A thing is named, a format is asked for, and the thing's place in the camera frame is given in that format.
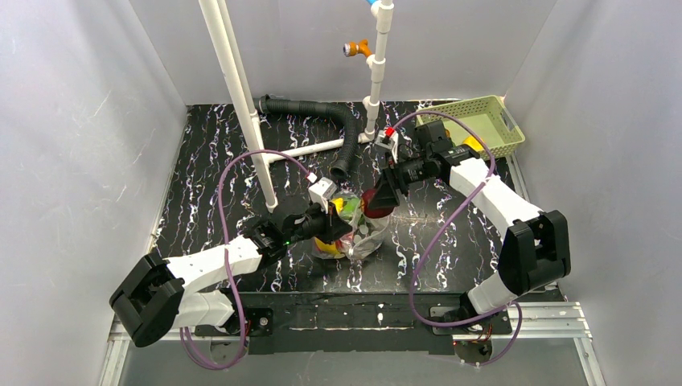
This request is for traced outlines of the red fake fruit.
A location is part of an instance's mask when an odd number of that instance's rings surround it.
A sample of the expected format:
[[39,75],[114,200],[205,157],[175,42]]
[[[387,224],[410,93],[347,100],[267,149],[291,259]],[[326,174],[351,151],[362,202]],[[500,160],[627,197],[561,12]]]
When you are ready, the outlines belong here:
[[375,188],[368,189],[361,195],[363,214],[370,219],[379,219],[391,215],[394,207],[381,207],[379,201],[375,199],[375,195]]

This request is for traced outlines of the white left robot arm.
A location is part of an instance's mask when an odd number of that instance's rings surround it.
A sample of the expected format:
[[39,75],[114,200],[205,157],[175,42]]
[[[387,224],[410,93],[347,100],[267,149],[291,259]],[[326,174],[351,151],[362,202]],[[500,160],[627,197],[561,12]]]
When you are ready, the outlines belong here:
[[217,247],[182,257],[146,254],[115,289],[109,305],[136,347],[156,343],[175,329],[225,326],[237,311],[236,296],[208,293],[207,287],[229,274],[267,268],[299,241],[317,238],[331,244],[352,230],[333,203],[313,203],[299,213],[275,210]]

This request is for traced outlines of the clear zip top bag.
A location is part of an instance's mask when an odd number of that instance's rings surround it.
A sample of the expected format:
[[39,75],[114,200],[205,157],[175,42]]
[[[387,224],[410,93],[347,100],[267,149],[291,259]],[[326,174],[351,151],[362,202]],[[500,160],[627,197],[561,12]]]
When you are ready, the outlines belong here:
[[[334,199],[349,196],[361,198],[361,196],[355,195],[350,191],[341,191],[335,195]],[[350,260],[363,260],[376,251],[383,243],[390,216],[391,215],[379,219],[370,219],[362,212],[359,219],[355,223],[350,224],[353,227],[353,231],[342,239],[345,257]],[[312,254],[314,257],[320,258],[315,251],[314,241]]]

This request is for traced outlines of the yellow fake lemon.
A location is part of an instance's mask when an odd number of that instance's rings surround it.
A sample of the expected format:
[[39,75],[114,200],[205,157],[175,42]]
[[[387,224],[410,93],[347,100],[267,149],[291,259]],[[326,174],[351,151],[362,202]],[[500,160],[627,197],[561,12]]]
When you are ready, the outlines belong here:
[[476,152],[479,153],[484,151],[483,144],[473,136],[465,138],[462,141],[462,144],[469,146],[472,150],[475,150]]

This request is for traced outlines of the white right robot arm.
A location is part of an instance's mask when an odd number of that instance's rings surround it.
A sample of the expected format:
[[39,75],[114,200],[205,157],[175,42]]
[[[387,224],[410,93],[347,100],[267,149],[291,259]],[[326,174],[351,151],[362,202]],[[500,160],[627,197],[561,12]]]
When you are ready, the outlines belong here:
[[442,121],[419,125],[415,134],[419,151],[404,159],[398,156],[399,133],[393,127],[377,134],[375,143],[385,149],[387,166],[370,191],[366,215],[389,214],[411,184],[440,179],[465,195],[464,205],[474,204],[503,237],[494,274],[466,291],[456,310],[419,320],[429,326],[462,326],[569,275],[569,230],[563,214],[544,211],[517,195],[474,148],[466,143],[456,146]]

